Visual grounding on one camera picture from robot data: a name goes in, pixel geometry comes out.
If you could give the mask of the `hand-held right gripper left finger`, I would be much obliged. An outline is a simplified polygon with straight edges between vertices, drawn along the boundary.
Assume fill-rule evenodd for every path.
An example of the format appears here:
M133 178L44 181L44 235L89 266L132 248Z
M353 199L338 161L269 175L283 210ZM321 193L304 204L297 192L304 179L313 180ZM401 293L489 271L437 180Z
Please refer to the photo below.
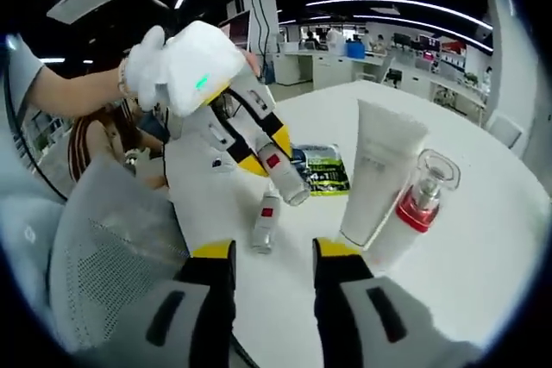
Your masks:
M122 309L90 367L227 367L235 320L236 243L196 249L171 280Z

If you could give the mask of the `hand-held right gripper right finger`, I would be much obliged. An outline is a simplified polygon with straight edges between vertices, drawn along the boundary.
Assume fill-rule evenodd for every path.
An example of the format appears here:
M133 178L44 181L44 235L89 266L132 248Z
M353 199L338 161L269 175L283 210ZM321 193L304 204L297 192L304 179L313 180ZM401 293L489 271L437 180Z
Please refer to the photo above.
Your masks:
M314 314L326 367L473 367L475 347L447 339L429 309L354 249L312 241Z

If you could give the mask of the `person's left hand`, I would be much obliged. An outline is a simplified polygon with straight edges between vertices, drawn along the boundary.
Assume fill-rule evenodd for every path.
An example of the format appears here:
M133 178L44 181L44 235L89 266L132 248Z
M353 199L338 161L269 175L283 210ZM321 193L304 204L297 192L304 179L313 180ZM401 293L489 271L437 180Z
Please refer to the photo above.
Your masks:
M261 77L261 70L260 70L260 66L258 64L258 60L257 60L256 56L253 53L248 52L248 51L243 50L243 49L241 49L240 52L243 54L247 64L249 65L249 67L253 71L254 75L257 78L260 78Z

